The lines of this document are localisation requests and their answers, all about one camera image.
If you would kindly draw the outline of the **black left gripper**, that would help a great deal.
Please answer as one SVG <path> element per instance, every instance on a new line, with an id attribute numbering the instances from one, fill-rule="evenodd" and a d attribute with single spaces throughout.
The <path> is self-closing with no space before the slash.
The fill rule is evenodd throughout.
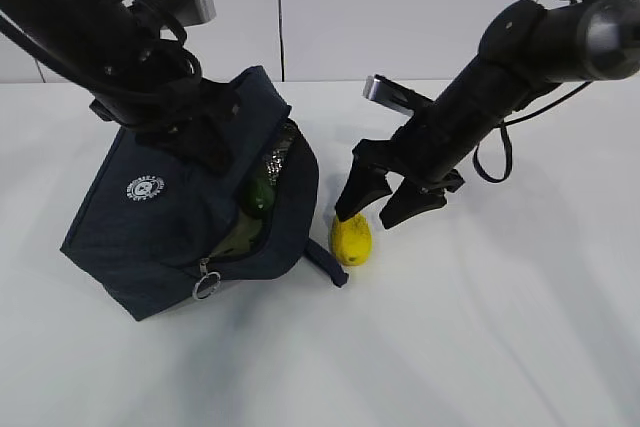
<path id="1" fill-rule="evenodd" d="M 152 99 L 133 101 L 96 93 L 90 109 L 101 120 L 135 133 L 163 132 L 184 124 L 181 153 L 215 175 L 228 173 L 233 155 L 217 124 L 235 117 L 242 105 L 231 84 L 205 78 L 197 61 L 136 62 L 113 79 L 122 88 L 150 93 Z"/>

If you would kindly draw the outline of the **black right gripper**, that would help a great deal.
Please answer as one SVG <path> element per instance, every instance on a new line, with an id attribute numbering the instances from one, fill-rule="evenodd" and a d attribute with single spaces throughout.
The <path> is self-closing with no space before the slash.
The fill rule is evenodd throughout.
<path id="1" fill-rule="evenodd" d="M 453 171 L 503 118 L 476 111 L 452 116 L 444 112 L 414 115 L 391 138 L 362 139 L 353 149 L 347 182 L 336 202 L 340 221 L 395 192 L 380 212 L 385 229 L 447 203 L 443 191 L 456 190 L 463 179 Z"/>

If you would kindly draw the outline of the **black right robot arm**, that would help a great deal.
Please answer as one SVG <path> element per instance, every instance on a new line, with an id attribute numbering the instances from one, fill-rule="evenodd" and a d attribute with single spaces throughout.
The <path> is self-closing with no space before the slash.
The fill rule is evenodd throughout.
<path id="1" fill-rule="evenodd" d="M 563 83 L 622 80 L 639 70 L 639 0 L 581 0 L 547 10 L 519 0 L 484 32 L 477 54 L 431 100 L 376 74 L 363 95 L 408 115 L 388 140 L 361 140 L 336 203 L 346 221 L 380 198 L 390 229 L 440 209 L 464 183 L 457 165 L 505 119 Z"/>

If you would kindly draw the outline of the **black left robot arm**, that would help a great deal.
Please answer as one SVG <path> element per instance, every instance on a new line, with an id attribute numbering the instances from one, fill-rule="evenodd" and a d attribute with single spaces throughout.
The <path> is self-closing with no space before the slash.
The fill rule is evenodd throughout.
<path id="1" fill-rule="evenodd" d="M 223 175 L 233 154 L 220 127 L 240 100 L 185 46 L 187 27 L 214 16 L 212 0 L 1 0 L 2 34 L 89 91 L 99 118 Z"/>

